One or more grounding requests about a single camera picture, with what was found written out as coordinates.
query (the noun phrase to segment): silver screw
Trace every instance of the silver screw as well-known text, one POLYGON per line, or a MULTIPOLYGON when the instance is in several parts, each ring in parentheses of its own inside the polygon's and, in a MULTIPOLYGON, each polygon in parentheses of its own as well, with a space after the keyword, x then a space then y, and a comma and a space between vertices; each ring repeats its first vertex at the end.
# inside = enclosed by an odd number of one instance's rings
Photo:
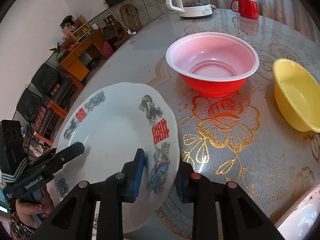
POLYGON ((237 184, 234 181, 229 181, 227 185, 230 188, 236 188, 237 187, 237 184))
POLYGON ((116 179, 123 179, 124 178, 124 173, 122 173, 122 172, 118 172, 118 173, 116 173, 116 179))
POLYGON ((88 182, 85 181, 85 180, 79 182, 79 184, 78 184, 78 186, 79 186, 80 188, 84 188, 84 187, 86 187, 87 185, 88 185, 88 182))

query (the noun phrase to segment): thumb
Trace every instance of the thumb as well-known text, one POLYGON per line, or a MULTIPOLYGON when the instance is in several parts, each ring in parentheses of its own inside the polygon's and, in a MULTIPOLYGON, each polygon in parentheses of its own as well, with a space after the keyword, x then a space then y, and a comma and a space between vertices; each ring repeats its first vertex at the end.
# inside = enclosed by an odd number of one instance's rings
POLYGON ((19 216, 40 214, 43 211, 43 206, 36 203, 22 202, 17 200, 16 210, 19 216))

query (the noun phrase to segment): red bowl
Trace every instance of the red bowl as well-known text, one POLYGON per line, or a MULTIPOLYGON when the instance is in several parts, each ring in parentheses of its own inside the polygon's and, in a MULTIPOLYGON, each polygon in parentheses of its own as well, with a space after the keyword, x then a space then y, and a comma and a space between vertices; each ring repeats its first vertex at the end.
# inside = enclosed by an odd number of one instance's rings
POLYGON ((207 97, 238 90, 259 66, 256 51, 224 33, 196 33, 174 42, 165 55, 183 81, 207 97))

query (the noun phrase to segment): table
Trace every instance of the table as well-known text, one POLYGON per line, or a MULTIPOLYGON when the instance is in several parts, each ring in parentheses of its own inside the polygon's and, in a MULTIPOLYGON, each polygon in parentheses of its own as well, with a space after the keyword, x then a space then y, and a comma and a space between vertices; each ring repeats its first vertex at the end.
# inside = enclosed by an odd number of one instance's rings
MULTIPOLYGON (((118 82, 148 84, 163 95, 175 114, 184 161, 212 181, 237 181, 276 222, 303 193, 320 183, 320 135, 296 131, 276 106, 271 70, 273 61, 282 57, 303 65, 320 83, 320 48, 286 25, 261 16, 258 20, 243 18, 226 9, 195 20, 166 13, 105 63, 87 84, 62 127, 95 91, 118 82), (257 72, 239 91, 224 98, 199 95, 165 60, 166 50, 175 40, 205 31, 239 37, 259 55, 257 72)), ((133 232, 129 238, 148 239, 151 234, 152 239, 190 239, 191 228, 192 205, 181 204, 173 189, 151 221, 137 230, 140 237, 133 232)))
POLYGON ((89 69, 81 62, 78 58, 85 51, 89 54, 90 57, 101 57, 103 55, 103 44, 106 41, 106 38, 100 29, 95 30, 87 38, 80 42, 80 44, 72 51, 70 54, 59 63, 58 68, 61 67, 68 71, 79 81, 82 81, 84 77, 89 73, 89 69), (90 46, 95 45, 100 53, 97 54, 97 51, 92 49, 90 46))

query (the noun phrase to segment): white bowl rim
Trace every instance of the white bowl rim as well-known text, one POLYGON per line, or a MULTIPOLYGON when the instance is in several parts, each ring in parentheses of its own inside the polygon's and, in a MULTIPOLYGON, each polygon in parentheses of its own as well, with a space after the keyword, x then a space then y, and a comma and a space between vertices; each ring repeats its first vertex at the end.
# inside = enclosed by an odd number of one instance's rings
POLYGON ((167 60, 167 63, 168 65, 174 69, 175 71, 177 71, 178 73, 184 75, 184 76, 187 76, 187 77, 190 77, 190 78, 194 78, 194 79, 197 79, 197 80, 204 80, 204 81, 211 81, 211 82, 230 82, 230 81, 237 81, 237 80, 241 80, 241 79, 245 79, 249 76, 251 76, 253 73, 255 73, 259 67, 259 56, 257 54, 257 52, 254 50, 254 48, 248 44, 247 42, 241 40, 240 38, 237 38, 235 36, 232 36, 232 35, 229 35, 229 34, 225 34, 225 33, 217 33, 217 32, 204 32, 204 33, 194 33, 194 34, 191 34, 191 35, 188 35, 188 36, 185 36, 185 37, 182 37, 180 39, 178 39, 177 41, 175 41, 174 43, 172 43, 170 45, 170 47, 167 49, 167 52, 165 54, 165 59, 167 60), (224 38, 227 38, 229 40, 233 40, 233 41, 238 41, 239 44, 241 45, 244 45, 247 47, 247 49, 253 53, 253 57, 254 57, 254 65, 252 66, 252 68, 244 73, 244 74, 241 74, 239 76, 234 76, 234 77, 224 77, 224 78, 218 78, 218 77, 204 77, 204 76, 199 76, 199 75, 195 75, 195 74, 192 74, 192 73, 189 73, 185 70, 182 70, 180 68, 178 68, 174 63, 173 61, 171 60, 171 57, 170 57, 170 54, 172 54, 174 51, 172 51, 173 47, 175 46, 175 44, 177 42, 186 42, 186 41, 189 41, 190 39, 194 38, 195 36, 196 37, 202 37, 202 36, 210 36, 210 37, 213 37, 213 36, 216 36, 216 35, 219 35, 219 36, 223 36, 224 38))

